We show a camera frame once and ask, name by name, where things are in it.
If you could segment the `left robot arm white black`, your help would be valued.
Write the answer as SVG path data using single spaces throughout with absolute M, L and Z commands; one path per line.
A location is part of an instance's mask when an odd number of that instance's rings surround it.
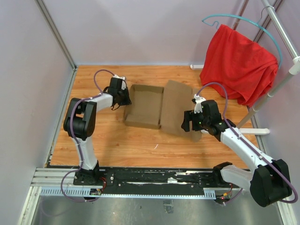
M 109 86 L 98 95 L 73 98 L 70 101 L 63 128 L 75 143 L 79 157 L 79 169 L 75 172 L 74 185 L 97 185 L 101 181 L 99 162 L 96 158 L 92 135 L 99 111 L 132 104 L 125 77 L 114 75 Z

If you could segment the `white garment rack base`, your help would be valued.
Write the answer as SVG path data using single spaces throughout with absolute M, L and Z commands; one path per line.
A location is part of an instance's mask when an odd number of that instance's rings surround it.
M 245 135 L 268 135 L 270 133 L 268 128 L 240 128 L 239 131 Z

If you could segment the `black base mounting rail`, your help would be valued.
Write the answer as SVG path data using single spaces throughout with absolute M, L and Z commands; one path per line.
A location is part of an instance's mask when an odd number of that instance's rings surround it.
M 83 169 L 74 175 L 74 185 L 95 186 L 106 181 L 114 184 L 190 184 L 201 188 L 237 188 L 232 183 L 221 182 L 212 169 L 99 167 L 87 172 Z

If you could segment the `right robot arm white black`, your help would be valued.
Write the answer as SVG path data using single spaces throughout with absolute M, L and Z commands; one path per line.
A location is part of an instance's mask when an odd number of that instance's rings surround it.
M 229 162 L 213 167 L 212 181 L 215 186 L 222 188 L 232 183 L 250 192 L 254 201 L 262 207 L 283 202 L 292 195 L 289 168 L 285 161 L 274 160 L 254 146 L 233 122 L 222 118 L 216 101 L 196 97 L 192 102 L 195 107 L 184 112 L 181 128 L 185 132 L 208 132 L 233 150 L 248 166 L 247 171 Z

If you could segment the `brown cardboard box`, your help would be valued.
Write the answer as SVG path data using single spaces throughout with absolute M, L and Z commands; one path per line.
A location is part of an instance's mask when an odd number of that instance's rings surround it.
M 196 93 L 197 89 L 173 80 L 164 87 L 133 84 L 129 90 L 132 104 L 125 107 L 123 121 L 129 127 L 160 129 L 196 143 L 201 132 L 181 128 L 184 112 L 194 109 L 192 99 Z

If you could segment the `teal clothes hanger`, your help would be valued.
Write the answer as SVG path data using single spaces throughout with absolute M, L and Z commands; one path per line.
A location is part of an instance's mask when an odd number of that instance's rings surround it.
M 248 19 L 244 16 L 241 15 L 235 15 L 235 14 L 229 14 L 229 13 L 215 13 L 215 14 L 210 14 L 208 16 L 205 16 L 201 22 L 210 26 L 210 27 L 215 27 L 216 29 L 219 29 L 221 26 L 221 22 L 219 18 L 230 18 L 230 19 L 235 19 L 239 20 L 242 25 L 246 25 L 246 28 L 251 28 L 251 31 L 261 31 L 264 35 L 266 35 L 271 43 L 274 45 L 276 51 L 277 51 L 277 60 L 278 60 L 278 68 L 281 68 L 282 63 L 283 63 L 283 54 L 281 47 L 279 46 L 278 41 L 275 39 L 274 35 L 272 35 L 266 28 L 264 28 L 261 24 L 260 21 L 262 19 L 263 13 L 261 12 L 261 18 L 258 21 L 253 21 L 251 19 Z

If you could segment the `red cloth on hanger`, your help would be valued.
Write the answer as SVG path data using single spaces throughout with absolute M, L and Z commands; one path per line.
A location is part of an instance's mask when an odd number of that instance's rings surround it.
M 272 53 L 222 24 L 208 46 L 200 80 L 221 96 L 252 107 L 272 88 L 277 72 Z

